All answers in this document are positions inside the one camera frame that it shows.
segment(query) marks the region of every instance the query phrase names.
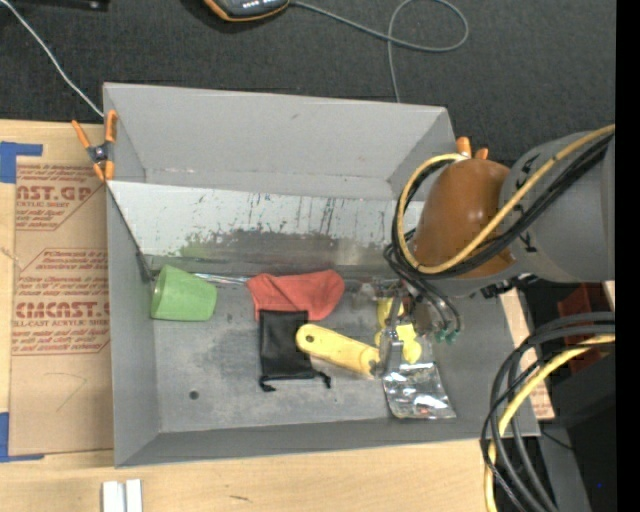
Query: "black carpet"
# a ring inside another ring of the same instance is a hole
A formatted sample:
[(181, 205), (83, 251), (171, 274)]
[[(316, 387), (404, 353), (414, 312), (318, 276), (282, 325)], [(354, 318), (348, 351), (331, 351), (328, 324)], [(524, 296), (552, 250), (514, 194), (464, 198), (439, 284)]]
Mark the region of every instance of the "black carpet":
[[(400, 3), (307, 1), (383, 32)], [(505, 163), (615, 122), (615, 0), (453, 3), (470, 26), (461, 48), (394, 50), (403, 102), (446, 106), (456, 136)], [(107, 12), (23, 3), (20, 10), (99, 106), (105, 81), (395, 101), (385, 42), (300, 7), (250, 24), (219, 20), (202, 0), (112, 0)], [(408, 5), (394, 29), (430, 46), (462, 34), (460, 20), (431, 0)], [(0, 118), (100, 121), (1, 5)]]

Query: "wooden surface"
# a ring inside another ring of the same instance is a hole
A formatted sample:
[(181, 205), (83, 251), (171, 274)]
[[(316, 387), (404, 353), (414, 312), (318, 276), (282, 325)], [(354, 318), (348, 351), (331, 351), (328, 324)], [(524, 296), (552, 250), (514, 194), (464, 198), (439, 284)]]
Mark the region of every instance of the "wooden surface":
[(0, 509), (99, 511), (102, 482), (141, 479), (145, 512), (481, 512), (482, 469), (475, 441), (118, 470), (87, 452), (0, 464)]

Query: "brown cardboard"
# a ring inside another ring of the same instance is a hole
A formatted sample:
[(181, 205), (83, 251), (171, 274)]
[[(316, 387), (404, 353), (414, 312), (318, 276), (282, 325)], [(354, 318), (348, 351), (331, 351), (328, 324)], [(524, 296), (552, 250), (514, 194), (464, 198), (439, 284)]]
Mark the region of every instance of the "brown cardboard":
[(16, 187), (0, 183), (0, 412), (9, 410)]
[(0, 121), (0, 140), (43, 145), (17, 165), (9, 453), (110, 448), (104, 184), (70, 123)]

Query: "green connector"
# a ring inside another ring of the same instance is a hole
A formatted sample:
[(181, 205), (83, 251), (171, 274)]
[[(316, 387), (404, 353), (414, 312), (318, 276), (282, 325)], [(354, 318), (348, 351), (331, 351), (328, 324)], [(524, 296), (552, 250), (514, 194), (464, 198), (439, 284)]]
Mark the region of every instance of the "green connector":
[(443, 341), (446, 341), (447, 340), (447, 331), (445, 329), (442, 329), (442, 330), (438, 331), (435, 334), (434, 338), (436, 339), (436, 341), (438, 343), (442, 343)]
[(454, 341), (458, 339), (459, 335), (460, 335), (460, 331), (458, 329), (454, 329), (453, 331), (451, 331), (449, 334), (445, 336), (444, 340), (447, 342), (448, 345), (451, 345)]

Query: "white cable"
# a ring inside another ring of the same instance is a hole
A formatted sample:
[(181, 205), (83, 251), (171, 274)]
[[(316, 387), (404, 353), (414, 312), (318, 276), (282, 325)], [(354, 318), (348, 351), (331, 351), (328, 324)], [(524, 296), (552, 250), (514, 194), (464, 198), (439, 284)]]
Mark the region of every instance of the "white cable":
[(55, 55), (53, 55), (53, 53), (51, 52), (51, 50), (49, 50), (49, 48), (47, 47), (45, 42), (40, 38), (40, 36), (31, 27), (31, 25), (29, 25), (27, 20), (24, 19), (24, 17), (17, 11), (17, 9), (11, 3), (9, 3), (9, 0), (0, 0), (0, 4), (5, 5), (13, 13), (13, 15), (18, 19), (18, 21), (20, 23), (22, 23), (24, 28), (26, 28), (29, 31), (29, 33), (34, 37), (34, 39), (38, 42), (38, 44), (45, 51), (45, 53), (47, 54), (49, 59), (51, 59), (51, 62), (53, 62), (53, 65), (56, 67), (56, 70), (58, 71), (58, 73), (60, 73), (60, 76), (62, 76), (62, 78), (64, 78), (64, 81), (67, 82), (69, 87), (71, 87), (84, 101), (86, 101), (87, 105), (89, 105), (96, 112), (96, 114), (98, 114), (100, 117), (104, 118), (104, 113), (102, 112), (102, 110), (100, 110), (95, 105), (95, 103), (93, 103), (93, 101), (91, 101), (88, 98), (88, 96), (84, 92), (82, 92), (80, 90), (80, 88), (76, 84), (74, 84), (71, 81), (71, 79), (67, 76), (67, 74), (62, 69), (62, 66), (60, 65), (60, 63), (56, 59)]
[(397, 39), (393, 36), (393, 26), (396, 22), (396, 17), (398, 16), (398, 14), (400, 13), (400, 11), (402, 11), (407, 5), (409, 5), (411, 2), (414, 2), (415, 0), (404, 0), (400, 5), (398, 5), (398, 7), (396, 7), (395, 11), (393, 11), (393, 14), (391, 15), (391, 19), (389, 21), (389, 27), (387, 28), (387, 33), (384, 34), (382, 32), (378, 32), (376, 30), (373, 30), (369, 27), (365, 27), (364, 25), (360, 25), (359, 23), (356, 23), (354, 21), (351, 21), (347, 18), (343, 18), (342, 16), (338, 16), (337, 14), (334, 14), (330, 11), (327, 11), (325, 9), (322, 9), (320, 7), (316, 7), (315, 5), (310, 5), (304, 2), (301, 2), (299, 0), (290, 0), (290, 5), (293, 6), (297, 6), (297, 7), (302, 7), (304, 9), (307, 9), (309, 11), (313, 11), (316, 12), (318, 14), (322, 14), (323, 16), (327, 16), (329, 18), (333, 18), (336, 21), (339, 21), (340, 23), (344, 23), (345, 25), (348, 25), (352, 28), (355, 28), (357, 30), (360, 30), (362, 32), (364, 32), (365, 34), (369, 34), (370, 36), (376, 37), (378, 39), (381, 39), (382, 41), (386, 41), (387, 42), (387, 55), (389, 58), (389, 71), (391, 73), (391, 81), (393, 83), (393, 93), (395, 95), (395, 99), (396, 102), (400, 103), (400, 93), (398, 92), (398, 83), (396, 80), (396, 73), (395, 73), (395, 69), (394, 69), (394, 65), (393, 65), (393, 55), (392, 55), (392, 47), (393, 45), (399, 46), (400, 48), (406, 48), (409, 50), (415, 50), (415, 51), (419, 51), (419, 52), (426, 52), (426, 53), (445, 53), (445, 52), (450, 52), (453, 50), (457, 50), (458, 48), (460, 48), (468, 39), (469, 37), (469, 22), (467, 21), (467, 18), (464, 16), (464, 14), (462, 14), (462, 11), (460, 11), (460, 9), (458, 9), (455, 5), (447, 2), (446, 0), (432, 0), (432, 2), (438, 3), (440, 5), (443, 5), (444, 7), (446, 7), (447, 9), (453, 11), (453, 13), (460, 19), (460, 21), (462, 22), (462, 25), (464, 27), (464, 34), (462, 36), (462, 38), (460, 38), (460, 40), (452, 45), (449, 46), (443, 46), (443, 47), (437, 47), (437, 46), (425, 46), (425, 45), (420, 45), (420, 44), (415, 44), (415, 43), (411, 43), (409, 41), (405, 41), (403, 39)]

